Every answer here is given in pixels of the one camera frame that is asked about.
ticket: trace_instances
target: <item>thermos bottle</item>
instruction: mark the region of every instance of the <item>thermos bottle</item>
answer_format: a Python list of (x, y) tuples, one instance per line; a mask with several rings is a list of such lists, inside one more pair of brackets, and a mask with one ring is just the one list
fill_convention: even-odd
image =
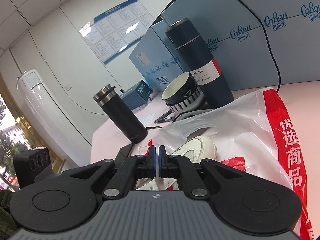
[(107, 85), (93, 99), (132, 143), (139, 143), (147, 136), (148, 130), (114, 89), (115, 87)]
[(219, 65), (197, 29), (184, 18), (165, 30), (212, 108), (225, 106), (234, 100)]

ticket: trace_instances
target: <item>building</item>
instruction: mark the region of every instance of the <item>building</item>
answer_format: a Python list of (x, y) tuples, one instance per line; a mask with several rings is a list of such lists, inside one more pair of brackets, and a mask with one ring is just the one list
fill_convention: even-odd
[(28, 149), (30, 148), (28, 141), (24, 137), (23, 131), (18, 125), (15, 124), (13, 126), (5, 128), (2, 130), (2, 132), (9, 136), (12, 143), (21, 142), (22, 144), (27, 146)]

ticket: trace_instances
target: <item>notice board on wall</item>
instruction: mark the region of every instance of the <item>notice board on wall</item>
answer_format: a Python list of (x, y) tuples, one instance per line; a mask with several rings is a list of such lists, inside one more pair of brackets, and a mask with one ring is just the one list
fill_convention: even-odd
[(137, 43), (153, 21), (138, 0), (128, 0), (98, 15), (79, 32), (106, 65)]

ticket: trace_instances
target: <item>white shoe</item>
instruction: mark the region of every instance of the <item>white shoe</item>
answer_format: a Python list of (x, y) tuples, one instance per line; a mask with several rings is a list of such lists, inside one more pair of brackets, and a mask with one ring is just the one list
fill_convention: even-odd
[[(202, 159), (214, 160), (217, 157), (217, 148), (214, 142), (207, 136), (197, 136), (187, 141), (184, 145), (176, 149), (172, 154), (188, 157), (193, 163), (200, 163)], [(171, 185), (173, 189), (178, 189), (176, 179), (153, 179), (137, 190), (166, 190)]]

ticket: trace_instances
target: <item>plastic bag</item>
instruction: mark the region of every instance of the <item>plastic bag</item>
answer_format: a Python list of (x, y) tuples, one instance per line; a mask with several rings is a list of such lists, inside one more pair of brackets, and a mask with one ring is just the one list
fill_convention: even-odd
[(217, 161), (295, 191), (303, 210), (294, 231), (309, 240), (313, 231), (306, 209), (306, 170), (289, 114), (274, 89), (257, 90), (224, 107), (169, 124), (155, 134), (153, 145), (165, 145), (171, 154), (199, 129), (213, 139)]

